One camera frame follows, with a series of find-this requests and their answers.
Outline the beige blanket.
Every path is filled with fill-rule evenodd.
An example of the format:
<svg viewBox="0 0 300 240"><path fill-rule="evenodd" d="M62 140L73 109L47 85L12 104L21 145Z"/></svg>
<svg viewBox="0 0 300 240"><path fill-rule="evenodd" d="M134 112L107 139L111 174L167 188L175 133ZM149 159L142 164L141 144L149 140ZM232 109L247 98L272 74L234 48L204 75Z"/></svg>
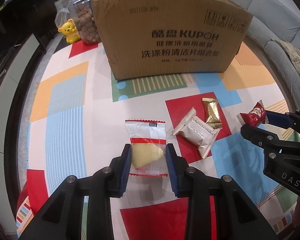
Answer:
<svg viewBox="0 0 300 240"><path fill-rule="evenodd" d="M294 68L300 75L300 48L294 47L291 43L285 42L283 40L274 40L286 53Z"/></svg>

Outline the dark red snack packet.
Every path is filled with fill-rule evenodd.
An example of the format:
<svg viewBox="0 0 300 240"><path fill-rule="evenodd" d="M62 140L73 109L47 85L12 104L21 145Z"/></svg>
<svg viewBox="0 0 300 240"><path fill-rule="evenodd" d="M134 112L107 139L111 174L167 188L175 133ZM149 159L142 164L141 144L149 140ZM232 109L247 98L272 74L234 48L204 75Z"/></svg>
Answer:
<svg viewBox="0 0 300 240"><path fill-rule="evenodd" d="M258 127L260 124L267 124L268 117L262 100L258 101L249 113L239 113L237 119L242 126L249 124Z"/></svg>

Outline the clear jar of chocolates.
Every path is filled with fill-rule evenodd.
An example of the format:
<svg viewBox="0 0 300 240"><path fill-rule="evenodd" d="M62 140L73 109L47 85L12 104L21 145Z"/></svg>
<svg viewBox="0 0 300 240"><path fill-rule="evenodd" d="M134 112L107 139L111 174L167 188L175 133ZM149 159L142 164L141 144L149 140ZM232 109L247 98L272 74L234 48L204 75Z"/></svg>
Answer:
<svg viewBox="0 0 300 240"><path fill-rule="evenodd" d="M72 4L75 26L79 32L81 41L87 46L101 42L91 3L92 0L77 0Z"/></svg>

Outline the colourful patterned tablecloth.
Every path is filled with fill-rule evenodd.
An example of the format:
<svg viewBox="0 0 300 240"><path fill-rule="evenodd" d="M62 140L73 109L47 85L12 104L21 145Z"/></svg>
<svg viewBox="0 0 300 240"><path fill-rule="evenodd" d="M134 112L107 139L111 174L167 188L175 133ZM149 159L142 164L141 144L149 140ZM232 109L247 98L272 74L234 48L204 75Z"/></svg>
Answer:
<svg viewBox="0 0 300 240"><path fill-rule="evenodd" d="M55 52L38 73L18 235L67 176L91 176L132 144L137 153L127 191L111 202L115 238L182 239L187 203L171 190L168 143L208 176L232 176L276 233L292 231L297 196L263 174L262 150L240 134L237 115L259 101L267 110L288 111L277 83L246 44L221 74L117 81L103 46L81 42Z"/></svg>

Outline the clear bag of nuts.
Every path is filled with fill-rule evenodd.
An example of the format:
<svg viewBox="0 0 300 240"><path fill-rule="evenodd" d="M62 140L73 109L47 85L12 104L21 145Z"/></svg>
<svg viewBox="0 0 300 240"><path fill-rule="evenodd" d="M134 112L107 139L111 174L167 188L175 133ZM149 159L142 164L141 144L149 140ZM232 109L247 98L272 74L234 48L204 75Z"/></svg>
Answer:
<svg viewBox="0 0 300 240"><path fill-rule="evenodd" d="M71 0L58 0L55 2L56 7L56 17L55 25L60 28L67 20L70 19L69 5Z"/></svg>

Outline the gold foil packet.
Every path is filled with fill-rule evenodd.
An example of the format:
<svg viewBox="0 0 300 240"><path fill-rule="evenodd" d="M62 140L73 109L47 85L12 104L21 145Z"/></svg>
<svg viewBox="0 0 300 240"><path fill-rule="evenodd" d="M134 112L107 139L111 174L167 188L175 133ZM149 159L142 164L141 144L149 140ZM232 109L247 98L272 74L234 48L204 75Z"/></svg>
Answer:
<svg viewBox="0 0 300 240"><path fill-rule="evenodd" d="M214 98L202 98L202 102L207 110L206 123L214 129L221 128L222 121L218 111L218 100Z"/></svg>

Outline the yellow bear figurine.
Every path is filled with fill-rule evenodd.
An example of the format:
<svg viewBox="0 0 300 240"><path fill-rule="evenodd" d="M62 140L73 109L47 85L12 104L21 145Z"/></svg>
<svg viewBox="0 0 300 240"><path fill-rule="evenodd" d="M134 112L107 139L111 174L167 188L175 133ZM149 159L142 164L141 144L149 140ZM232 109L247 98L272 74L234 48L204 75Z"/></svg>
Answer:
<svg viewBox="0 0 300 240"><path fill-rule="evenodd" d="M61 27L58 28L58 32L65 36L68 44L74 44L81 39L73 19L67 20Z"/></svg>

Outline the clear packet yellow cake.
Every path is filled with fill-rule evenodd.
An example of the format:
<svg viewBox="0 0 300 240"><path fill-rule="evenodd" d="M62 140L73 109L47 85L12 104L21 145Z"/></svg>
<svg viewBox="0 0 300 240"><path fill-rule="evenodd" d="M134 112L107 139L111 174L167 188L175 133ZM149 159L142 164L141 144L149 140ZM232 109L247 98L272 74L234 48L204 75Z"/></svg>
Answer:
<svg viewBox="0 0 300 240"><path fill-rule="evenodd" d="M165 158L165 122L126 120L125 127L132 146L130 174L140 177L166 177L168 170Z"/></svg>

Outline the grey tv cabinet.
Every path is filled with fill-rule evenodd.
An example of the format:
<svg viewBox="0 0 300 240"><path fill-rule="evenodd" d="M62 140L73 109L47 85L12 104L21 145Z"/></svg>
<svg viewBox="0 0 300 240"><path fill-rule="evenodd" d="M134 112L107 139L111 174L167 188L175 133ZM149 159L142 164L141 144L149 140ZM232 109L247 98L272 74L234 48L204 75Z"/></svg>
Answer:
<svg viewBox="0 0 300 240"><path fill-rule="evenodd" d="M8 115L12 106L15 92L21 80L21 76L29 63L31 56L39 48L37 38L32 34L21 45L16 58L13 59L7 73L0 83L0 228L8 236L15 236L17 226L14 214L8 200L6 176L4 171L4 142Z"/></svg>

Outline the white pastry packet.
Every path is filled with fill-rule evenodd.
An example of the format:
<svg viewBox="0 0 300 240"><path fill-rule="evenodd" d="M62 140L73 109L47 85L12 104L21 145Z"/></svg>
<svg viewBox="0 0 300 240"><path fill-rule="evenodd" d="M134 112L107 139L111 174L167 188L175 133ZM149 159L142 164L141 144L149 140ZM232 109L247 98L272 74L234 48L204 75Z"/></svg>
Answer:
<svg viewBox="0 0 300 240"><path fill-rule="evenodd" d="M205 159L213 146L221 128L213 128L198 116L194 107L182 118L172 135L181 135L197 146L202 159Z"/></svg>

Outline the brown cardboard box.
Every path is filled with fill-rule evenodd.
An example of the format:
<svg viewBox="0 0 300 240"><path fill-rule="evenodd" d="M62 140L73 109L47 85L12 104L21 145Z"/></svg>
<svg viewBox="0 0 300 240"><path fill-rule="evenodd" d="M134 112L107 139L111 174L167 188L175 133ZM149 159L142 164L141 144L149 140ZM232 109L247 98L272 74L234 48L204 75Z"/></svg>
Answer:
<svg viewBox="0 0 300 240"><path fill-rule="evenodd" d="M93 0L92 7L117 80L222 73L253 18L230 0Z"/></svg>

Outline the grey sectional sofa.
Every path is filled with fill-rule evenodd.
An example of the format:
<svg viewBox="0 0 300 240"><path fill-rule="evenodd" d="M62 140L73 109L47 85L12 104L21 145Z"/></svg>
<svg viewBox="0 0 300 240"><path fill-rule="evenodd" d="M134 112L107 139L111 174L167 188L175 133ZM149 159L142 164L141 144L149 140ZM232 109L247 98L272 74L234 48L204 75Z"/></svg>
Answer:
<svg viewBox="0 0 300 240"><path fill-rule="evenodd" d="M300 48L300 18L278 0L231 0L253 15L249 47L261 57L292 108L300 110L300 75L278 41Z"/></svg>

